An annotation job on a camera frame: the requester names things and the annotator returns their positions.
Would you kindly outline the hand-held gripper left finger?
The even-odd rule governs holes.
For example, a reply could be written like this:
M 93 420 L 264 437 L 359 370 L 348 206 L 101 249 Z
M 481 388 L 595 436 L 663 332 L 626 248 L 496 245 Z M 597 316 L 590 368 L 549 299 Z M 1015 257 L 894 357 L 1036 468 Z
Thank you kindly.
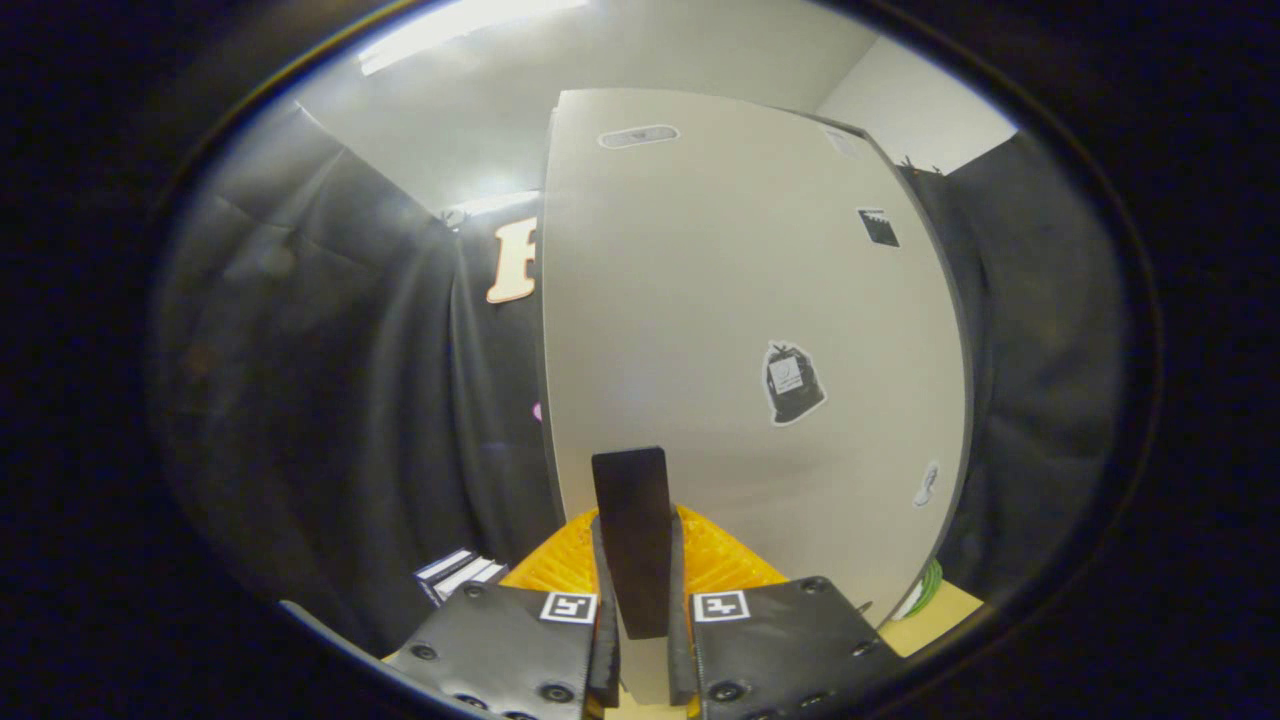
M 620 694 L 620 629 L 596 530 L 586 511 L 500 580 L 461 583 L 387 664 L 471 714 L 604 717 Z

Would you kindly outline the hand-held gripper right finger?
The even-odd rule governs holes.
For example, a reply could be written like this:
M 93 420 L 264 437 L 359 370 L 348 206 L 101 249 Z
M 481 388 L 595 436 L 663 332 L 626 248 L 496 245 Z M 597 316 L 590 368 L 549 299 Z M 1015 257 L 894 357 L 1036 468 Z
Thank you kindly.
M 684 506 L 672 539 L 669 684 L 690 719 L 850 719 L 905 669 L 829 578 L 788 579 Z

